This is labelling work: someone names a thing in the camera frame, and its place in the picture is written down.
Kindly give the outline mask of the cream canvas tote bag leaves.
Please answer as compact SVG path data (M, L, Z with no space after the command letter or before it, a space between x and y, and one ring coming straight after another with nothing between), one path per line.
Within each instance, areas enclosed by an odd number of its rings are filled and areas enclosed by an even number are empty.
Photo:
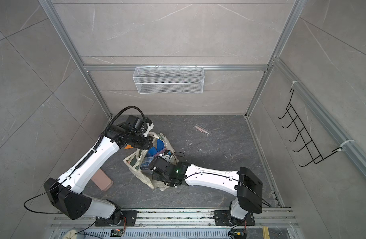
M149 169L149 165L153 159L158 157L162 157L175 165L179 162L179 160L177 156L173 155L175 150L163 133L150 132L149 136L152 137L153 147L156 146L157 140L160 139L165 143L166 149L162 150L161 153L151 157L146 157L146 154L149 150L136 149L135 152L124 158L123 162L141 182L148 185L151 189L160 189L161 191L164 191L168 187L164 184L164 182L152 179L153 173Z

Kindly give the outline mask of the clear case pink compass set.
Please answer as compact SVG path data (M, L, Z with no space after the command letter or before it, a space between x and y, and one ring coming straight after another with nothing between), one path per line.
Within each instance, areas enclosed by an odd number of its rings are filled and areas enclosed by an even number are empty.
M206 130L205 128L203 128L203 127L201 127L201 126L199 126L197 124L194 126L194 128L196 130L198 130L199 132L203 133L203 134L206 134L206 135L210 135L211 134L208 130Z

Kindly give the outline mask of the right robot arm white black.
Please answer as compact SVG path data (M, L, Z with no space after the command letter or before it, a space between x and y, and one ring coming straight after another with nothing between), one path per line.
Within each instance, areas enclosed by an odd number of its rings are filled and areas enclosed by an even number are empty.
M227 215L233 221L246 221L253 214L260 214L263 205L271 206L263 199L263 183L245 167L238 171L219 171L183 161L173 164L159 156L151 161L148 168L156 180L168 187L203 186L235 196Z

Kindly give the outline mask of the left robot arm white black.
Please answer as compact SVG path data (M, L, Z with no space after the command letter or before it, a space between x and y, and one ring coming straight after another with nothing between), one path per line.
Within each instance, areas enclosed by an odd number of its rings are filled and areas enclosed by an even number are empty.
M60 214L71 220L81 217L105 219L117 225L122 220L121 207L109 200L100 200L83 194L87 183L100 167L119 149L130 145L148 150L152 147L149 132L152 121L135 106L122 109L108 123L92 148L66 173L44 183L45 194Z

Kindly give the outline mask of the white round clock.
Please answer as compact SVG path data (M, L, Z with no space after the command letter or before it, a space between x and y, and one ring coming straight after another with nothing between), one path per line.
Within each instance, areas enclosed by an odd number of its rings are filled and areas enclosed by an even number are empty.
M77 230L72 229L64 233L62 239L80 239L80 235L77 234Z

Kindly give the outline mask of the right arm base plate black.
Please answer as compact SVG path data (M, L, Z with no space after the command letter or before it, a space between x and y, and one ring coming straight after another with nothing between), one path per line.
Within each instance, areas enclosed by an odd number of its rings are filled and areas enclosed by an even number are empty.
M231 215L230 210L215 210L213 219L216 226L255 226L255 219L252 213L245 214L242 219L238 219Z

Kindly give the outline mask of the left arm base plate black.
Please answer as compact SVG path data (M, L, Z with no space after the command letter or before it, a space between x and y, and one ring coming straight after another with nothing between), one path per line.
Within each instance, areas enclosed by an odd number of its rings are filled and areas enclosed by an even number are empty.
M95 222L96 227L133 227L137 219L138 211L121 210L115 212L109 219L98 218Z

